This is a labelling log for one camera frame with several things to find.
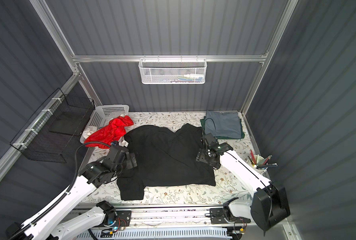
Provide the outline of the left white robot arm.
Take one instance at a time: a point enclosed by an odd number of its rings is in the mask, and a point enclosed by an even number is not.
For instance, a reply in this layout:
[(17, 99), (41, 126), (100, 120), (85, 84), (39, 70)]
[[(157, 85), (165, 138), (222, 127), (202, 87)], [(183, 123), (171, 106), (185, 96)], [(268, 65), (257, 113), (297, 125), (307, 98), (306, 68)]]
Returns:
[(100, 186), (117, 180), (123, 170), (137, 166), (128, 142), (114, 141), (106, 156), (76, 170), (71, 184), (38, 213), (22, 223), (13, 223), (6, 230), (10, 240), (71, 240), (84, 231), (104, 225), (119, 230), (122, 220), (115, 207), (102, 201), (84, 214), (62, 222), (85, 197)]

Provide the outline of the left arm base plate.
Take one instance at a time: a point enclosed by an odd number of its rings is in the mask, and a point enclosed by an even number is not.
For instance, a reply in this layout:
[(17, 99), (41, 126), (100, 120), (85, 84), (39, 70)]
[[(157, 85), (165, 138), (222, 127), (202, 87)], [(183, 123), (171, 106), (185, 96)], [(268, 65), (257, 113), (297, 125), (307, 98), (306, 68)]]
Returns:
[(107, 213), (104, 215), (103, 221), (99, 224), (94, 226), (94, 228), (125, 228), (129, 227), (131, 221), (132, 211), (122, 211), (116, 210), (112, 213)]

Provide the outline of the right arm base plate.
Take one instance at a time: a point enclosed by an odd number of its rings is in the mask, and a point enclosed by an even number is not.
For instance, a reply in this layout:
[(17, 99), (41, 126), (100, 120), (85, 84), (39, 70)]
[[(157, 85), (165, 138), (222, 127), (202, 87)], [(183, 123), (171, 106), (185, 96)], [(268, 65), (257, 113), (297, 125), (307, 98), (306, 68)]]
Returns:
[(223, 208), (211, 208), (205, 216), (210, 219), (212, 225), (251, 223), (250, 219), (235, 217), (230, 211), (226, 211)]

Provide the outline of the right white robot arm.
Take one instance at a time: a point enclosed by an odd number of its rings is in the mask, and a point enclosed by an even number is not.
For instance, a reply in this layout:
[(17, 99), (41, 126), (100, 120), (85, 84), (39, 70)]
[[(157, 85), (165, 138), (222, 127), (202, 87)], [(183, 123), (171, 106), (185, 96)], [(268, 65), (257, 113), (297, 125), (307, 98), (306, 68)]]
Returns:
[(248, 190), (251, 200), (234, 197), (223, 203), (221, 214), (210, 214), (215, 224), (225, 221), (236, 224), (253, 220), (264, 232), (290, 216), (286, 189), (273, 183), (249, 166), (228, 143), (219, 143), (212, 135), (201, 139), (203, 147), (196, 161), (206, 163), (215, 169), (229, 170)]

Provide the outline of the black t-shirt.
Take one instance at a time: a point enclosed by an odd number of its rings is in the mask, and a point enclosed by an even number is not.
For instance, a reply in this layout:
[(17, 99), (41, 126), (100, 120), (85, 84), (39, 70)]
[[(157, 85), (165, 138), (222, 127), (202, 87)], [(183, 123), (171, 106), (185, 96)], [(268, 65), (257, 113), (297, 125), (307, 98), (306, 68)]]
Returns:
[(121, 200), (143, 200), (146, 187), (215, 186), (213, 167), (196, 160), (201, 138), (202, 128), (191, 124), (176, 132), (153, 125), (129, 131), (124, 139), (137, 167), (122, 171), (116, 181)]

